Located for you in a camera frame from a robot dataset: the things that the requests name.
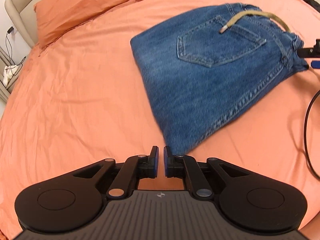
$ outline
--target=orange pillow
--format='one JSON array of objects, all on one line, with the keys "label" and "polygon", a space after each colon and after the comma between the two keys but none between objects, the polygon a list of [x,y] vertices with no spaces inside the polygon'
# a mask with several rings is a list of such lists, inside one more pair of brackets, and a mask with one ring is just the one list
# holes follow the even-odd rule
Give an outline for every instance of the orange pillow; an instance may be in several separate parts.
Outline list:
[{"label": "orange pillow", "polygon": [[41,49],[78,25],[128,1],[140,0],[41,0],[34,6]]}]

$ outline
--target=headboard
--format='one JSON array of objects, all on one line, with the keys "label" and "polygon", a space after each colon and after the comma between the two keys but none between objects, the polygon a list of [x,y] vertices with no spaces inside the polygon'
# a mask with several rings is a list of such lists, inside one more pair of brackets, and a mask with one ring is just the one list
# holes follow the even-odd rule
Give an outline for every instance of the headboard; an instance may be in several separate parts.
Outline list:
[{"label": "headboard", "polygon": [[4,7],[23,39],[32,48],[38,42],[34,4],[40,0],[5,0]]}]

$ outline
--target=crosshair logo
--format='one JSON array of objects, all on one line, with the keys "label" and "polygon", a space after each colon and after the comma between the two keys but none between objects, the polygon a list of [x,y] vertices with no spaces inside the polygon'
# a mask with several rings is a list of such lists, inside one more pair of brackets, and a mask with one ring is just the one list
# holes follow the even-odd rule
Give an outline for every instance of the crosshair logo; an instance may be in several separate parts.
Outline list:
[{"label": "crosshair logo", "polygon": [[162,193],[162,192],[160,192],[160,193],[158,193],[156,196],[159,197],[159,198],[163,198],[163,197],[165,197],[165,194]]}]

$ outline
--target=beige drawstring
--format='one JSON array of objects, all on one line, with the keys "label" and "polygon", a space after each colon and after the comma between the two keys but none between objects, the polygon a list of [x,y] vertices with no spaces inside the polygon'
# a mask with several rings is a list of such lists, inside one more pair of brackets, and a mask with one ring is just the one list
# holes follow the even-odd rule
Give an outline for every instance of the beige drawstring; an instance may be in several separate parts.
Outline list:
[{"label": "beige drawstring", "polygon": [[270,19],[274,19],[276,22],[278,22],[287,32],[290,32],[289,27],[287,26],[287,24],[285,24],[285,22],[280,19],[277,15],[273,14],[273,13],[268,13],[268,12],[261,12],[261,11],[256,11],[256,10],[247,10],[247,11],[241,11],[239,13],[237,13],[236,15],[234,15],[228,22],[226,25],[224,25],[221,29],[220,29],[220,33],[225,32],[229,27],[231,27],[233,24],[235,24],[238,20],[240,20],[241,17],[245,16],[245,15],[260,15],[260,16],[265,16],[268,17]]}]

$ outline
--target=jeans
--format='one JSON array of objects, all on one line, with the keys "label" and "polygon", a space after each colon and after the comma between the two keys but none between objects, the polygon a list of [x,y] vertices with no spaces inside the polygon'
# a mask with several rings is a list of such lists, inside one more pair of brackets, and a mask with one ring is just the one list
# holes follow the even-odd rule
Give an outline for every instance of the jeans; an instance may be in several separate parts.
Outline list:
[{"label": "jeans", "polygon": [[192,150],[273,87],[308,69],[303,41],[241,3],[197,8],[131,39],[153,114],[175,155]]}]

